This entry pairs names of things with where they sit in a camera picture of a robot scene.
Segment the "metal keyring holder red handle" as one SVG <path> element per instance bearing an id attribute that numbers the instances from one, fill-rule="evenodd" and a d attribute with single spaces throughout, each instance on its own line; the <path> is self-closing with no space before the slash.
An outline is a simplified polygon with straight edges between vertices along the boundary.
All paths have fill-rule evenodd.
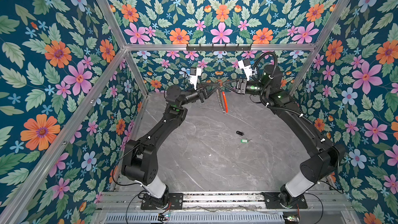
<path id="1" fill-rule="evenodd" d="M 225 92 L 222 90 L 223 82 L 219 82 L 219 87 L 217 89 L 217 97 L 219 105 L 224 113 L 228 113 L 228 103 Z"/>

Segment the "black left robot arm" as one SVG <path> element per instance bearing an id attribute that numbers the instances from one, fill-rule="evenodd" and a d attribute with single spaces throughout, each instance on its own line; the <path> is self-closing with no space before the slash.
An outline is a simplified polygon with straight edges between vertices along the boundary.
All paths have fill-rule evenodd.
<path id="1" fill-rule="evenodd" d="M 166 108 L 160 121 L 138 140 L 129 140 L 125 144 L 121 174 L 142 186 L 151 197 L 162 199 L 167 185 L 157 176 L 158 150 L 185 120 L 188 113 L 185 105 L 196 101 L 203 103 L 218 89 L 219 85 L 213 83 L 199 84 L 196 88 L 187 90 L 178 85 L 170 86 L 165 93 Z"/>

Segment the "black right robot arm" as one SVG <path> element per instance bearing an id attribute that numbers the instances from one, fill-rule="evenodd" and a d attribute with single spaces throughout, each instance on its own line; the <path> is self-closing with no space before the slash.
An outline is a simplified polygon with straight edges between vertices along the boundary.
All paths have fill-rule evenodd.
<path id="1" fill-rule="evenodd" d="M 237 94 L 257 95 L 260 103 L 278 116 L 298 137 L 310 158 L 300 164 L 299 172 L 280 189 L 279 202 L 291 207 L 323 178 L 338 170 L 344 153 L 343 145 L 334 144 L 305 116 L 288 91 L 282 89 L 283 73 L 278 56 L 268 51 L 256 61 L 237 62 L 245 78 L 224 82 L 223 86 Z"/>

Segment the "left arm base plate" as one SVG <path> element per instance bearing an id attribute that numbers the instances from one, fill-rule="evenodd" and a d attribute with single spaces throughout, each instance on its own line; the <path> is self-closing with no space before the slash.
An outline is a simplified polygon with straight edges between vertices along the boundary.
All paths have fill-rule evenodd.
<path id="1" fill-rule="evenodd" d="M 166 193 L 162 198 L 145 195 L 142 200 L 141 210 L 181 210 L 183 193 Z"/>

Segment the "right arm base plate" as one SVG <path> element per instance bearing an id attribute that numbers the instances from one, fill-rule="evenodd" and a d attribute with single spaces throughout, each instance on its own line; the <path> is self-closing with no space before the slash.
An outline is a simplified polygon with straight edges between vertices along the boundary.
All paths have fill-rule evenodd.
<path id="1" fill-rule="evenodd" d="M 303 195 L 290 197 L 286 192 L 262 192 L 267 209 L 308 209 Z"/>

